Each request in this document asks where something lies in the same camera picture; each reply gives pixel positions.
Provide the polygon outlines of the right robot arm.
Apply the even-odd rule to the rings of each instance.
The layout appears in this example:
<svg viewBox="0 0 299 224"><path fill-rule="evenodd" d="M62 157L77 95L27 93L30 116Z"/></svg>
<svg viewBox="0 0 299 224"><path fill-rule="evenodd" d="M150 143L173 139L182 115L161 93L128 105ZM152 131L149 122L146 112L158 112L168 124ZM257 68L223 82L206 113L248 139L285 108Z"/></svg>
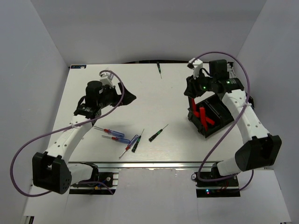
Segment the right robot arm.
<svg viewBox="0 0 299 224"><path fill-rule="evenodd" d="M211 181L222 186L228 175L274 164L282 141L261 123L249 91L231 77L227 61L199 59L163 64L126 64L122 86L130 100L117 109L116 125L142 136L129 161L214 161Z"/></svg>

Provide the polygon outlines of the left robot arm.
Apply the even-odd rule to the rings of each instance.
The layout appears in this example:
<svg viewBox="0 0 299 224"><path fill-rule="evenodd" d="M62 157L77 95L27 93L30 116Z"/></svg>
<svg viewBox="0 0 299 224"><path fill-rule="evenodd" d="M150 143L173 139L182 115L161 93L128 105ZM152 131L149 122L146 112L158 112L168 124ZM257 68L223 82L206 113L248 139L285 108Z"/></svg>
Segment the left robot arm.
<svg viewBox="0 0 299 224"><path fill-rule="evenodd" d="M67 164L82 140L91 130L101 111L107 106L116 108L125 98L126 88L118 83L121 94L117 94L112 84L101 81L90 81L85 89L85 95L78 101L68 130L43 153L36 153L32 158L33 184L37 187L64 194L72 182L72 174Z"/></svg>

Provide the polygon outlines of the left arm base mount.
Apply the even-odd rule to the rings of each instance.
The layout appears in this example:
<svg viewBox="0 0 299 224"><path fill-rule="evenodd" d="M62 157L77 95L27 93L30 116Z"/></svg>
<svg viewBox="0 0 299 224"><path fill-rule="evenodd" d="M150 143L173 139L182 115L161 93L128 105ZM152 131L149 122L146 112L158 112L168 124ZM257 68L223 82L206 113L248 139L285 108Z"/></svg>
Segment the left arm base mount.
<svg viewBox="0 0 299 224"><path fill-rule="evenodd" d="M113 195L118 185L119 171L101 168L94 163L70 163L72 181L69 193L73 195Z"/></svg>

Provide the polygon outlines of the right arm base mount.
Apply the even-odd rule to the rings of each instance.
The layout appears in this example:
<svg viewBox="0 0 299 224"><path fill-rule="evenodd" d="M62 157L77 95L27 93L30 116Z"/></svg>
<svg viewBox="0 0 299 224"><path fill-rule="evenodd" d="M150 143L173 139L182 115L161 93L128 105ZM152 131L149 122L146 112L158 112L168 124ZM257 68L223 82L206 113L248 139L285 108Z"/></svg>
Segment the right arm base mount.
<svg viewBox="0 0 299 224"><path fill-rule="evenodd" d="M196 184L197 198L225 198L241 196L237 177L219 182L202 182L197 178L197 172L195 172L191 175L191 180Z"/></svg>

